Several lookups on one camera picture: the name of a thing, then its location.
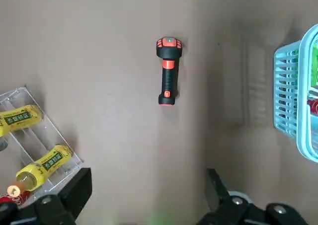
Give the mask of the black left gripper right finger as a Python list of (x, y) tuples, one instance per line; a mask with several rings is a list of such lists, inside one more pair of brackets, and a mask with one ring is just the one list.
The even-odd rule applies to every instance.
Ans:
[(238, 194), (231, 194), (215, 169), (206, 169), (206, 201), (209, 212), (200, 225), (306, 225), (305, 219), (293, 207), (270, 203), (265, 209)]

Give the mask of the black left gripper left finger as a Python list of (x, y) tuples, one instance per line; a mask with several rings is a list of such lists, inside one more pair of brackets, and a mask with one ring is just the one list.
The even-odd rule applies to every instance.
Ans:
[(18, 208), (13, 202), (0, 205), (2, 225), (74, 225), (92, 194), (90, 168), (81, 168), (57, 194), (46, 194)]

